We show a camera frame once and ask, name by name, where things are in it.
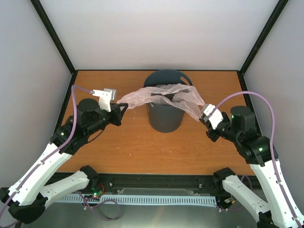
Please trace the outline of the black left frame post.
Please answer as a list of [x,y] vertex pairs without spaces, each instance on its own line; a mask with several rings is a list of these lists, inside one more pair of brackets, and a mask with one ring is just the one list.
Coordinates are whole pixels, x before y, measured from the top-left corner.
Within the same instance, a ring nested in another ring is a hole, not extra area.
[[71,75],[73,75],[76,70],[56,32],[56,30],[54,29],[54,26],[52,25],[52,22],[50,21],[42,3],[39,0],[30,0],[32,6],[34,7],[36,13],[38,14],[41,22],[43,23],[45,29],[47,30],[50,38],[52,39],[55,47],[57,48],[60,56],[62,57],[66,67],[68,68],[69,72],[71,73]]

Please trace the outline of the black frame post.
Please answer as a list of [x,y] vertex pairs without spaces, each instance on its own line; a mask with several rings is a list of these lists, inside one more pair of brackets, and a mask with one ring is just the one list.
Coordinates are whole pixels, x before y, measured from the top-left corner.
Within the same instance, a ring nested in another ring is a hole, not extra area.
[[30,0],[32,6],[34,7],[36,13],[38,14],[41,22],[43,23],[45,29],[47,30],[50,38],[52,39],[55,47],[57,48],[60,56],[62,57],[66,67],[68,68],[69,72],[71,73],[71,75],[73,75],[76,70],[56,32],[56,30],[54,29],[54,26],[52,25],[52,22],[50,21],[42,3],[39,0]]
[[262,31],[260,32],[257,40],[255,41],[253,47],[251,48],[244,64],[240,69],[240,74],[242,76],[245,75],[247,70],[249,69],[251,63],[253,62],[254,58],[256,57],[259,49],[262,47],[264,41],[266,40],[267,36],[269,35],[270,31],[272,30],[273,26],[279,19],[281,13],[285,9],[286,5],[288,4],[289,0],[279,0],[275,5],[272,13],[270,14],[267,22],[265,23]]

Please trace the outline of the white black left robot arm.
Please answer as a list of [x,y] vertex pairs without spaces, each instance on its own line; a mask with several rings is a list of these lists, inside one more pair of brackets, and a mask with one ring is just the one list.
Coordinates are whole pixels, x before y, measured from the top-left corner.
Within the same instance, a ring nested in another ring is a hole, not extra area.
[[90,136],[103,131],[107,125],[121,125],[128,104],[110,104],[102,109],[91,98],[73,106],[73,115],[50,138],[42,155],[26,174],[9,188],[0,189],[0,200],[17,221],[29,224],[60,198],[77,190],[94,191],[99,185],[98,173],[89,165],[50,185],[48,180],[84,145]]

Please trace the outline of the black right frame post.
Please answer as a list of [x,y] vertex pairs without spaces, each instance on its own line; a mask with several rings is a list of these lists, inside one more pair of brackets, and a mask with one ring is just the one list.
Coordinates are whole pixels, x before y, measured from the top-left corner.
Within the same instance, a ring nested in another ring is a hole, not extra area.
[[285,9],[286,5],[288,4],[289,0],[279,0],[275,5],[272,13],[270,14],[267,22],[265,23],[262,31],[260,32],[257,40],[255,41],[253,47],[251,48],[244,64],[240,69],[240,74],[242,76],[245,75],[247,70],[249,69],[251,63],[253,62],[254,58],[256,57],[259,49],[262,47],[264,41],[266,40],[267,36],[269,35],[270,31],[272,30],[273,26],[279,19],[281,13]]

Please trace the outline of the small green-lit circuit board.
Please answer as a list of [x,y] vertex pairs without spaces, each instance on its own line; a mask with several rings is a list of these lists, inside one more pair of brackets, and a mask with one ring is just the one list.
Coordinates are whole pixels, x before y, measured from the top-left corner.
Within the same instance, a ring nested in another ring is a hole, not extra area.
[[93,201],[93,202],[99,202],[101,197],[104,195],[105,190],[101,189],[101,190],[96,190],[91,196],[90,198],[88,198],[89,201]]

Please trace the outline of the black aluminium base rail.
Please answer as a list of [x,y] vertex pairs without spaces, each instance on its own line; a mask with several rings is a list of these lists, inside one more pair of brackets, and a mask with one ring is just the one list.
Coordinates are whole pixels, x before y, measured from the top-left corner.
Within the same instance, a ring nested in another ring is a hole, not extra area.
[[106,193],[118,194],[123,189],[188,190],[198,194],[219,195],[213,175],[156,175],[99,173],[97,184]]

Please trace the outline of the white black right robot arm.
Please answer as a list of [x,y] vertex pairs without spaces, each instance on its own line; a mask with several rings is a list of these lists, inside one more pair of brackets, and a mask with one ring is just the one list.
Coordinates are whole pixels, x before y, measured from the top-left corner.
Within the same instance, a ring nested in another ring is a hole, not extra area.
[[234,106],[228,116],[214,105],[206,104],[200,121],[207,127],[206,134],[213,142],[221,137],[235,145],[256,175],[266,200],[258,197],[230,168],[213,174],[216,190],[234,196],[259,228],[302,228],[304,216],[287,188],[270,139],[258,132],[256,116],[250,108]]

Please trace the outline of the pink plastic trash bag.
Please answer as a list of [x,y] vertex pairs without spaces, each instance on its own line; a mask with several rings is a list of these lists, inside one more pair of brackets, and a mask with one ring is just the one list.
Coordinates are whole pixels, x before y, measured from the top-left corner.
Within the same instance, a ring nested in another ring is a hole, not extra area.
[[200,108],[205,105],[196,87],[183,84],[148,86],[124,95],[118,104],[128,104],[128,109],[154,103],[185,111],[196,121],[202,117]]

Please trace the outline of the dark grey trash bin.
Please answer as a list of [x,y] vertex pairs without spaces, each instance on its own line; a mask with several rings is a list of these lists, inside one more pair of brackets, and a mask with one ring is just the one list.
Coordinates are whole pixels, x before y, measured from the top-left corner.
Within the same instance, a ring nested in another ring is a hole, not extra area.
[[[161,86],[183,84],[192,85],[192,81],[184,73],[173,69],[157,70],[150,74],[143,86]],[[183,120],[185,112],[168,104],[147,103],[149,123],[152,128],[161,133],[170,133],[177,130]]]

